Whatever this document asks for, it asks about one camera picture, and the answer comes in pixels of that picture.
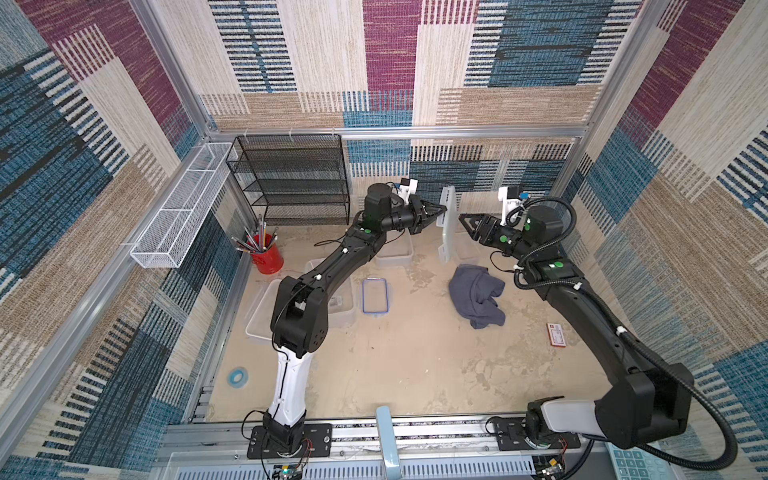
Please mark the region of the green-seal lunch box lid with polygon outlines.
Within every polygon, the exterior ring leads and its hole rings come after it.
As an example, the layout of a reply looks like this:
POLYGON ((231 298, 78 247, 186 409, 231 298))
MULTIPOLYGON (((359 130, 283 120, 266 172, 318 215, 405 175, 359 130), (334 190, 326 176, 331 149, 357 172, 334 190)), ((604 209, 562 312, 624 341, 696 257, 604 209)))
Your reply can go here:
POLYGON ((442 229, 442 244, 438 248, 438 255, 441 262, 447 264, 454 256, 458 220, 456 191, 453 185, 442 188, 439 204, 445 211, 437 220, 437 226, 442 229))

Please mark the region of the lidded green-tinted lunch box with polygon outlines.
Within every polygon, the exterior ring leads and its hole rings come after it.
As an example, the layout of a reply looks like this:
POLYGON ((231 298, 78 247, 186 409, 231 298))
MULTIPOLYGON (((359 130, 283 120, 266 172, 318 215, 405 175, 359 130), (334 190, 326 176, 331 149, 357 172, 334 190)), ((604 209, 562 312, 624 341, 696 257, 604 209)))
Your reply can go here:
POLYGON ((385 244, 375 256, 379 268, 407 267, 412 264, 414 247, 407 230, 387 233, 385 244))

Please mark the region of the dark blue cloth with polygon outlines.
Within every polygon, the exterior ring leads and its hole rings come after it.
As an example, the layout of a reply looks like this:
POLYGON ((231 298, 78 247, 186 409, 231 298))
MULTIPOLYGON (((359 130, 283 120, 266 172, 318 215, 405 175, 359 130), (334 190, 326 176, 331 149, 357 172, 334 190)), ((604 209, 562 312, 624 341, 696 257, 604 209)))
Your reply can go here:
POLYGON ((505 324, 506 315, 496 301, 505 286, 505 282, 490 275, 486 267, 461 264, 449 282, 449 295, 457 313, 468 320, 473 329, 480 330, 505 324))

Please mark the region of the blue-rimmed small box lid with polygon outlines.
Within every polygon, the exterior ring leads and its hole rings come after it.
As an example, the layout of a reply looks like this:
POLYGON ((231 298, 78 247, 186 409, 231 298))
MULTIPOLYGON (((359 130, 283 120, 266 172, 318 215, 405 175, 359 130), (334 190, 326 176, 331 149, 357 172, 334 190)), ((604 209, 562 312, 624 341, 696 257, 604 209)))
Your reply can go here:
POLYGON ((389 287, 384 278, 367 278, 362 282, 362 312, 384 315, 389 312, 389 287))

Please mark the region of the large clear plastic lunch box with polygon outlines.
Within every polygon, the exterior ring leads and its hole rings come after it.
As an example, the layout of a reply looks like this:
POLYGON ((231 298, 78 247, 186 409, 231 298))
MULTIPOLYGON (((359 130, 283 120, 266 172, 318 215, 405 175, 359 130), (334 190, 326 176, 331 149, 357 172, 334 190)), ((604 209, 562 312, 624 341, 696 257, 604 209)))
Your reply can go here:
POLYGON ((346 328, 355 321, 355 295, 350 278, 347 278, 328 301, 328 324, 331 329, 346 328))

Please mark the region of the clear lunch box lid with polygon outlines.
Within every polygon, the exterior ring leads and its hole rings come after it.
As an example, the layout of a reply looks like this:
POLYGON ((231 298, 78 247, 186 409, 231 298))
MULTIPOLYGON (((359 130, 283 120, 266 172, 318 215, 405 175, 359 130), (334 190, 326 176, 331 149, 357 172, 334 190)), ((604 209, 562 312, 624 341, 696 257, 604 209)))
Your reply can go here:
POLYGON ((245 335, 256 342, 268 344, 271 337, 271 319, 275 306, 280 279, 265 284, 253 301, 245 325, 245 335))

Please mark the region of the small blue-rimmed lunch box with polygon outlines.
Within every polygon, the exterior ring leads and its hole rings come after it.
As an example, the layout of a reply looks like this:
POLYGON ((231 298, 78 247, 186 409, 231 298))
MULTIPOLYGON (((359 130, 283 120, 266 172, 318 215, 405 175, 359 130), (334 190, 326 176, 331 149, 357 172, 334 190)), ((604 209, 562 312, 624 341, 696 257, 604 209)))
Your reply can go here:
POLYGON ((451 237, 451 258, 457 265, 477 265, 480 261, 478 244, 466 232, 456 232, 451 237))

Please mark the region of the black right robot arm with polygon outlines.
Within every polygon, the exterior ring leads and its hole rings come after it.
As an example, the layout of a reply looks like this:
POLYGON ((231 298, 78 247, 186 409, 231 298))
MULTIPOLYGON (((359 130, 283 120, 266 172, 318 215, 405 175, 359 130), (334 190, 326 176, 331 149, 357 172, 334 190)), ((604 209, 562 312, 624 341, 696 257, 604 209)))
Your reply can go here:
POLYGON ((504 218, 459 217, 472 240, 515 259, 510 272, 516 287, 534 291, 561 314, 611 385, 597 400, 550 397, 529 403, 528 439, 572 433, 628 449, 684 433, 693 391, 690 371, 667 363, 632 334, 562 253, 560 244, 574 230, 577 216, 570 209, 563 219, 552 206, 555 201, 527 200, 504 218))

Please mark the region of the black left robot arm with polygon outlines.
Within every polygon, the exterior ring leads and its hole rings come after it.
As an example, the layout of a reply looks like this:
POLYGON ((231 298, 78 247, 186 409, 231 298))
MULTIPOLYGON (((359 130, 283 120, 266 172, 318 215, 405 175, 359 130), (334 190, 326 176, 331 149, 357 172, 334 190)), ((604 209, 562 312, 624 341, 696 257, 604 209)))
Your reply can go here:
POLYGON ((309 272, 281 280, 270 321, 278 367, 273 400, 263 414, 267 439, 290 451, 303 441, 306 385, 312 357, 329 331, 332 294, 379 253, 390 231, 419 234, 447 210, 415 193, 404 199, 390 185, 376 183, 336 249, 309 272))

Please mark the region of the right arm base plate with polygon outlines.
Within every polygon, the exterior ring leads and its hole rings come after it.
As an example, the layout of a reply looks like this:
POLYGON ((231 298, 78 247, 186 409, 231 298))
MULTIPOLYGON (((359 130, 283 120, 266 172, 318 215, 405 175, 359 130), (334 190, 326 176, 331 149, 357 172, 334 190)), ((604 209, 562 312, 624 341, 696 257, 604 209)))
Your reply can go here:
POLYGON ((551 431, 538 420, 528 422, 525 416, 489 417, 484 424, 501 451, 578 450, 582 442, 573 433, 551 431))

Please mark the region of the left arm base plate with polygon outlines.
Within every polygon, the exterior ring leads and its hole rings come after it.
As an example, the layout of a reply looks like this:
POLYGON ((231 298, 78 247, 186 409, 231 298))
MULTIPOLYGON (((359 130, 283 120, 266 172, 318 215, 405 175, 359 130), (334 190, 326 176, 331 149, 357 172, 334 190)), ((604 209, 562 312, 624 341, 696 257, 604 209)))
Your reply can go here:
POLYGON ((249 460, 326 458, 330 456, 332 437, 331 423, 303 424, 290 430, 282 426, 268 430, 257 425, 251 431, 246 456, 249 460))

